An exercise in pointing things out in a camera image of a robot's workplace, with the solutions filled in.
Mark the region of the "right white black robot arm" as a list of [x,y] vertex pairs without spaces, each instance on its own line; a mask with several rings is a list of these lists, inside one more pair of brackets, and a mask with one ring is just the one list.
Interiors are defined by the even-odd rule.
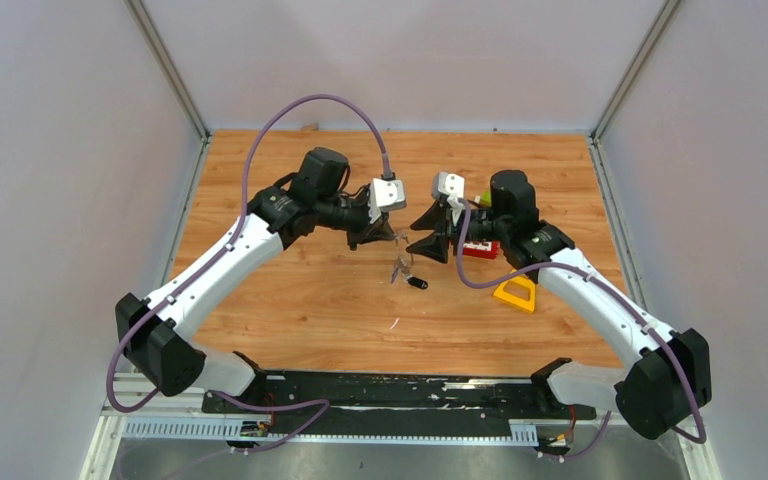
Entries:
[[654,440],[673,431],[703,444],[701,408],[712,397],[710,348],[695,329],[683,332],[634,303],[586,258],[560,228],[543,219],[536,191],[521,170],[501,170],[490,180],[490,203],[478,206],[465,180],[440,172],[432,182],[433,205],[412,224],[429,236],[409,252],[440,263],[454,259],[461,281],[473,289],[499,280],[469,279],[462,264],[468,242],[497,242],[512,267],[507,279],[524,277],[563,300],[619,358],[618,368],[559,358],[534,372],[531,403],[544,417],[569,405],[619,413],[639,435]]

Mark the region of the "silver keyring with clips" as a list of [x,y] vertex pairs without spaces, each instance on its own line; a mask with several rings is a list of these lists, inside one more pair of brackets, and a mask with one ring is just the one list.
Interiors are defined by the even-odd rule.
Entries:
[[408,245],[409,239],[407,234],[403,230],[397,231],[394,238],[396,259],[390,274],[391,284],[395,284],[398,279],[403,280],[405,283],[410,283],[410,281],[414,278],[411,273],[413,256],[406,251]]

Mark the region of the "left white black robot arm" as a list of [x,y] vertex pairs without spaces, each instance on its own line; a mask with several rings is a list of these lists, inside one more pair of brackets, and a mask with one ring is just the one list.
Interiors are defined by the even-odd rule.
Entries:
[[310,150],[297,171],[257,192],[245,216],[183,273],[145,298],[127,293],[117,302],[122,353],[156,392],[172,397],[190,387],[220,391],[243,413],[264,405],[267,389],[251,360],[192,339],[244,279],[317,227],[344,232],[350,249],[394,239],[388,220],[406,205],[402,181],[385,174],[349,195],[342,186],[349,174],[344,155]]

